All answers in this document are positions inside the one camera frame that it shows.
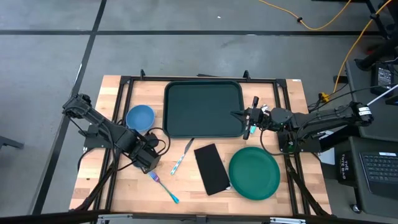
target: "wooden table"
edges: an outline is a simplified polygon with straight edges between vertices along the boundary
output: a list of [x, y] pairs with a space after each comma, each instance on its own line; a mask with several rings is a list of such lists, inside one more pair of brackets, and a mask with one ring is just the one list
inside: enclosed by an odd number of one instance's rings
[[[106, 75], [103, 78], [96, 110], [108, 119], [112, 118], [120, 76]], [[164, 88], [168, 82], [137, 81], [134, 82], [130, 107], [145, 104], [155, 111], [154, 127], [162, 127]], [[240, 83], [243, 90], [245, 108], [251, 106], [254, 96], [259, 97], [259, 105], [267, 104], [269, 110], [275, 107], [275, 98], [271, 84], [264, 83]], [[290, 104], [293, 112], [308, 113], [303, 86], [300, 80], [287, 80]], [[123, 91], [119, 119], [123, 113], [126, 99]], [[158, 138], [167, 142], [162, 131], [154, 131]], [[282, 156], [275, 156], [280, 168], [280, 184], [277, 192], [268, 199], [261, 201], [248, 200], [238, 194], [233, 188], [223, 192], [207, 196], [193, 153], [194, 149], [215, 143], [223, 164], [228, 172], [228, 164], [233, 154], [246, 146], [260, 146], [260, 131], [250, 135], [245, 141], [239, 138], [224, 139], [195, 139], [174, 175], [170, 171], [182, 155], [189, 139], [172, 139], [170, 151], [162, 156], [155, 171], [169, 190], [180, 199], [179, 204], [174, 204], [170, 196], [162, 187], [154, 182], [148, 175], [133, 166], [124, 169], [117, 174], [114, 189], [112, 212], [123, 213], [174, 213], [174, 214], [207, 214], [207, 215], [292, 215], [290, 206], [287, 176]], [[265, 131], [263, 141], [270, 152], [279, 152], [277, 135], [271, 131]], [[98, 181], [104, 149], [94, 149], [87, 154], [81, 162], [80, 171], [76, 180], [70, 208], [79, 206], [84, 198], [93, 190]], [[328, 195], [323, 180], [319, 161], [309, 153], [300, 154], [306, 186], [322, 208], [331, 213]], [[129, 160], [121, 156], [119, 167], [129, 163]], [[100, 207], [104, 208], [108, 186], [104, 188]], [[298, 210], [303, 213], [302, 200], [299, 189], [295, 188]]]

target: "concrete floor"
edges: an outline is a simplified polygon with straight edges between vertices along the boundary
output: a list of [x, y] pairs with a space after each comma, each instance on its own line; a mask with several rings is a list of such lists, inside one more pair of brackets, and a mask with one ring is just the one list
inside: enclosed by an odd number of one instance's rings
[[[2, 0], [0, 29], [91, 30], [100, 0]], [[307, 24], [326, 23], [341, 2], [270, 1], [303, 16]], [[364, 4], [352, 4], [327, 30], [361, 30], [368, 22]], [[108, 1], [100, 30], [304, 30], [293, 17], [256, 0]], [[332, 91], [332, 76], [356, 37], [309, 36], [97, 36], [80, 88], [96, 101], [103, 75], [299, 78], [307, 102]], [[24, 150], [0, 151], [0, 217], [29, 213], [40, 175], [88, 41], [87, 35], [0, 35], [0, 135], [25, 142]], [[364, 37], [351, 58], [363, 57], [379, 37]], [[349, 102], [342, 98], [329, 106]], [[82, 128], [87, 124], [79, 122]], [[70, 126], [44, 212], [67, 211], [76, 179], [83, 137]], [[348, 205], [353, 191], [326, 180], [332, 211], [342, 218], [396, 223], [357, 215]], [[141, 220], [140, 223], [171, 223]]]

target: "knife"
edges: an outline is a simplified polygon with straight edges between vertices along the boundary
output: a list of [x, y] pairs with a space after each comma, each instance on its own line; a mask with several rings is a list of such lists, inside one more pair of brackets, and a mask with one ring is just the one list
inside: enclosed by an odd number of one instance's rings
[[181, 158], [177, 161], [177, 164], [173, 167], [172, 171], [170, 172], [171, 175], [174, 175], [175, 171], [177, 170], [178, 166], [180, 165], [182, 159], [184, 158], [185, 154], [188, 152], [189, 147], [191, 147], [192, 142], [195, 138], [191, 138], [191, 140], [189, 140], [187, 146], [185, 146], [185, 151], [184, 154], [182, 154]]

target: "blue bowl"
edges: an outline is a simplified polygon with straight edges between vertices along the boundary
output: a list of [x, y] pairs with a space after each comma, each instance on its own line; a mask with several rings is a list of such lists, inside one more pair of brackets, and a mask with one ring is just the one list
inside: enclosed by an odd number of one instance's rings
[[126, 124], [129, 129], [138, 132], [147, 131], [154, 125], [155, 112], [147, 105], [137, 105], [127, 113]]

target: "keyboard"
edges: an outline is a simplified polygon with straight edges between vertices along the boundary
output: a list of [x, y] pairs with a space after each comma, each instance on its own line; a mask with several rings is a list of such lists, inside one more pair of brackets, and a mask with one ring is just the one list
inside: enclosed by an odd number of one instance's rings
[[398, 184], [398, 156], [396, 153], [362, 152], [361, 160], [368, 182]]

